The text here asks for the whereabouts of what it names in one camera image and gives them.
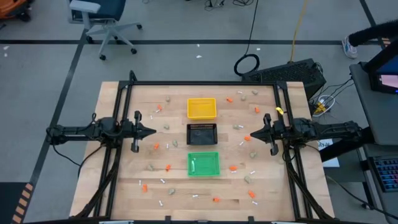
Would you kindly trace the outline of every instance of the office chair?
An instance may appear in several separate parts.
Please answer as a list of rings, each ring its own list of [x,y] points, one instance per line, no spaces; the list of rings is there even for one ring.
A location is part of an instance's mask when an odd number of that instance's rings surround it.
[[[68,6],[68,21],[72,24],[85,25],[85,29],[88,30],[86,33],[86,39],[89,44],[93,43],[93,38],[90,37],[90,35],[106,34],[106,37],[99,48],[99,59],[106,60],[106,56],[102,53],[105,45],[108,44],[112,36],[115,40],[120,39],[132,47],[132,54],[137,53],[134,45],[127,40],[127,38],[121,35],[119,31],[132,26],[137,26],[137,28],[141,30],[141,23],[133,22],[121,26],[116,25],[117,21],[119,21],[122,16],[126,0],[66,0],[66,2]],[[94,25],[102,25],[102,29],[90,31]]]

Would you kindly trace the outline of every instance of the wooden table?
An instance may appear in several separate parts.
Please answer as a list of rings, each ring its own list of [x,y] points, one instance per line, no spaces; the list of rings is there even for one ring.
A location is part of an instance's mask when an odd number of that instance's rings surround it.
[[[117,82],[102,84],[96,105],[97,118],[112,116],[117,86]],[[302,83],[288,83],[288,88],[294,117],[310,118]],[[259,92],[257,96],[251,93],[253,89]],[[243,91],[247,100],[241,101],[237,91]],[[171,98],[170,103],[165,102],[167,95]],[[233,103],[225,100],[227,96],[234,100]],[[284,105],[282,91],[280,97]],[[216,98],[217,118],[189,120],[188,98]],[[132,139],[124,140],[111,218],[164,220],[166,215],[171,215],[172,220],[247,221],[248,216],[253,216],[256,221],[294,220],[282,153],[271,156],[270,145],[253,138],[239,145],[246,135],[263,127],[265,113],[270,113],[273,120],[277,119],[274,101],[271,86],[133,86],[129,118],[133,119],[134,111],[139,110],[143,125],[156,129],[157,133],[139,141],[139,153],[130,151]],[[158,104],[163,106],[163,110],[155,113]],[[254,112],[255,106],[260,108],[259,114]],[[188,123],[216,123],[218,144],[186,145]],[[164,129],[164,124],[169,124],[170,129]],[[235,130],[233,124],[243,125],[244,128]],[[172,145],[174,139],[178,141],[178,147]],[[155,150],[157,142],[160,147]],[[86,156],[98,146],[98,142],[89,142]],[[203,151],[219,152],[219,177],[188,177],[187,154]],[[96,153],[82,168],[70,215],[78,213],[98,188],[104,152]],[[257,152],[257,157],[251,159],[250,152]],[[319,153],[310,147],[301,152],[308,189],[325,211],[333,216]],[[154,166],[153,171],[147,170],[149,164]],[[167,164],[172,166],[169,172],[165,171]],[[237,173],[231,173],[229,166],[237,166]],[[246,175],[252,178],[251,184],[245,183],[243,178]],[[139,180],[147,184],[147,193],[142,192]],[[171,188],[176,190],[174,195],[168,194]],[[248,190],[256,194],[255,199],[248,195]],[[297,192],[301,216],[304,217],[302,196],[298,189]],[[107,197],[108,194],[104,193],[101,214],[104,214]],[[221,201],[214,203],[213,197],[219,197]]]

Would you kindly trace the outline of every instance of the black mesh basket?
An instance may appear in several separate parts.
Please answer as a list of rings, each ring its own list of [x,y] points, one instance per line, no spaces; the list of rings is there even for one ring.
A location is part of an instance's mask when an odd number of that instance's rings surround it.
[[[195,146],[217,144],[217,124],[187,124],[187,144]]]

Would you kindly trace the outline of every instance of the black floor line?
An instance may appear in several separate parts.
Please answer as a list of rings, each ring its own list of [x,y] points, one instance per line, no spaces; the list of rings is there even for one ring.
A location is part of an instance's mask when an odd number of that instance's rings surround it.
[[[65,100],[67,98],[67,94],[68,94],[68,91],[69,91],[69,88],[70,88],[70,84],[71,84],[72,78],[73,78],[73,76],[75,74],[76,66],[77,66],[77,63],[79,61],[79,58],[80,58],[80,55],[81,55],[81,51],[83,50],[83,46],[84,46],[85,40],[86,40],[86,35],[85,35],[85,31],[83,31],[81,33],[81,37],[80,37],[79,44],[78,44],[78,47],[76,49],[75,55],[73,56],[73,60],[72,60],[72,63],[70,65],[68,75],[67,75],[67,77],[65,79],[65,83],[63,84],[62,91],[61,91],[61,94],[60,94],[60,98],[58,99],[57,106],[55,107],[55,111],[54,111],[54,114],[52,116],[52,119],[51,119],[51,122],[50,122],[50,126],[55,126],[58,123],[58,120],[60,119],[61,111],[62,111],[63,105],[65,104]],[[37,158],[37,162],[36,162],[36,165],[34,167],[32,176],[30,177],[30,183],[34,187],[36,186],[37,181],[39,180],[40,173],[41,173],[41,171],[43,169],[45,158],[47,157],[47,153],[49,151],[49,147],[50,147],[50,144],[46,141],[46,139],[44,139],[42,148],[41,148],[40,153],[39,153],[39,157]]]
[[[249,40],[130,40],[136,45],[168,45],[168,44],[248,44]],[[293,40],[252,40],[251,44],[291,45]],[[80,40],[0,40],[0,44],[80,44]],[[111,45],[123,45],[121,41],[111,40]],[[341,45],[341,40],[296,40],[296,45]],[[365,45],[379,45],[379,42],[369,41]]]
[[[368,7],[368,4],[366,4],[365,0],[359,0],[359,2],[362,5],[363,11],[365,12],[366,17],[368,18],[369,23],[371,24],[371,26],[375,26],[376,25],[376,21],[374,21],[374,18],[372,16],[372,13]],[[377,38],[377,44],[381,46],[382,49],[385,48],[383,41],[381,40],[381,37]]]

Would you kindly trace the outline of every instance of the orange block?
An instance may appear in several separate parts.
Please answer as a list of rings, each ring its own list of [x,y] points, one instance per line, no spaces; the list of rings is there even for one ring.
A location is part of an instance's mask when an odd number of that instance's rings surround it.
[[[256,197],[256,195],[254,194],[253,191],[249,190],[248,193],[249,193],[249,195],[250,195],[251,198],[255,198],[255,197]]]
[[[237,166],[230,166],[230,167],[229,167],[229,170],[230,170],[230,171],[236,171],[237,169],[238,169]]]

